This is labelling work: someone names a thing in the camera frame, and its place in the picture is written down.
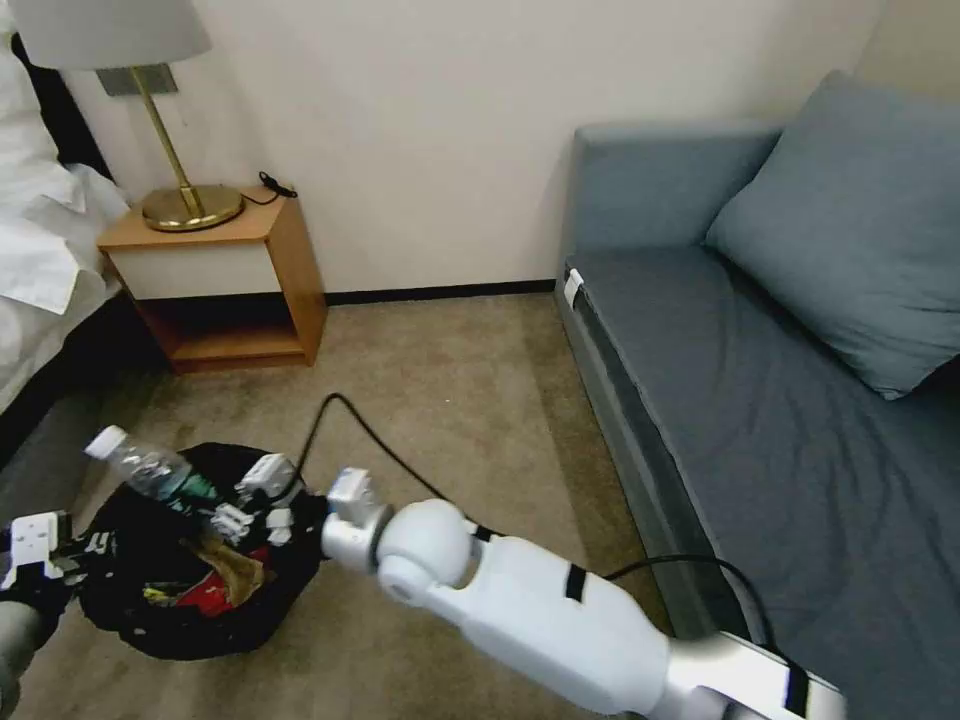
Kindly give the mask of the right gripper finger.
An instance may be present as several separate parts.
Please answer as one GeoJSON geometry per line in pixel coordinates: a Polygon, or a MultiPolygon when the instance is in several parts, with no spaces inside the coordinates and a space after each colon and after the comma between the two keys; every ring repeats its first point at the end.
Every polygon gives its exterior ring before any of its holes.
{"type": "Polygon", "coordinates": [[[221,503],[215,508],[197,509],[196,517],[231,546],[283,546],[292,539],[295,523],[288,506],[260,502],[243,507],[221,503]]]}
{"type": "Polygon", "coordinates": [[[236,507],[289,507],[301,493],[301,480],[292,479],[283,487],[237,483],[236,507]]]}

